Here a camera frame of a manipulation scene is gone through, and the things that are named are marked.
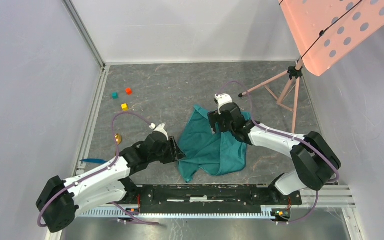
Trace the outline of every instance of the towel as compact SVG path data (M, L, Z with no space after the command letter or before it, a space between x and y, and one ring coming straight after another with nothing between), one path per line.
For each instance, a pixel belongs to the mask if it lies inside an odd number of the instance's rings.
M199 105L189 119L178 146L186 155L179 161L178 169L186 183L194 174L204 170L211 176L221 176L239 172L246 166L247 144L238 142L230 132L212 133L208 120L208 110ZM242 112L246 120L249 112Z

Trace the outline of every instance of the cube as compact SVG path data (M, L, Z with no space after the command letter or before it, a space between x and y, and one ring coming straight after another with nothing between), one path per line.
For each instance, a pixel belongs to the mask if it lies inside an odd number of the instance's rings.
M127 110L129 110L129 108L127 107L127 103L123 103L123 104L121 105L121 109L122 109L123 111L127 111Z

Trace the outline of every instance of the teal cloth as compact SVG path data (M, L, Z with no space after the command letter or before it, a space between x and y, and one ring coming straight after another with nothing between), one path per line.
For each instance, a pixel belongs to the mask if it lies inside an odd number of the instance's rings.
M204 170L211 176L239 172L245 168L247 144L238 142L230 132L213 134L208 120L208 110L194 105L194 113L189 119L178 141L179 148L186 157L179 161L178 169L185 180L192 181L194 174ZM242 112L246 120L249 112Z

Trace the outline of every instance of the black cord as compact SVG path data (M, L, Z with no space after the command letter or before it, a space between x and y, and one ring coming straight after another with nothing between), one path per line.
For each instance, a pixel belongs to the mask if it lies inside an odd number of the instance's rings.
M339 22L339 20L341 20L343 17L345 17L345 15L347 15L349 12L351 12L354 8L356 8L363 0L360 0L357 2L357 4L355 4L353 7L351 7L350 10L346 11L346 13L344 13L340 18L338 18L338 20L336 20L334 23L332 23L330 26L328 26L325 30L322 30L319 34L318 34L318 38L314 41L314 43L308 48L308 50L302 55L301 59L303 59L303 57L310 51L310 49L317 43L317 41L319 41L319 39L326 33L327 30L329 30L333 25L335 25L337 22Z

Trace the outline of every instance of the white wall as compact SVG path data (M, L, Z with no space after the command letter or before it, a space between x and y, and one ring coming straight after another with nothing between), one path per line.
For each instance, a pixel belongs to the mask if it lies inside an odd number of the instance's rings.
M304 77L365 235L384 239L384 27L321 77Z
M0 240L41 240L35 206L69 177L100 69L60 0L0 0Z
M277 0L73 0L107 63L295 60Z

